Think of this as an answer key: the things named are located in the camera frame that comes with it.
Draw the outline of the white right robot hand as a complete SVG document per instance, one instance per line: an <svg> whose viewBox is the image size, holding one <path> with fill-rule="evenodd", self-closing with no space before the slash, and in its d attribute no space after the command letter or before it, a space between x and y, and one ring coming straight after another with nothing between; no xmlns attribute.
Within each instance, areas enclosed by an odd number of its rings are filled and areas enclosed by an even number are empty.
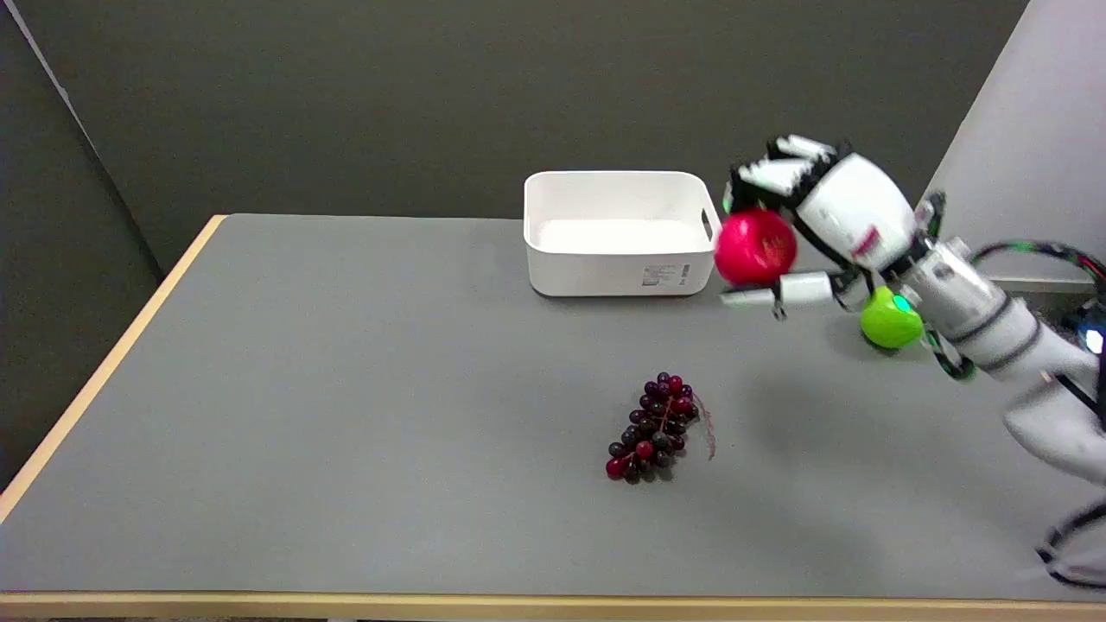
<svg viewBox="0 0 1106 622"><path fill-rule="evenodd" d="M797 134L772 137L761 158L731 165L721 205L729 219L774 212L789 235L837 267L796 276L785 269L764 284L738 281L721 297L731 307L768 305L778 321L789 307L830 301L855 311L842 296L857 282L872 296L877 274L909 251L919 229L912 206L880 166L847 142Z"/></svg>

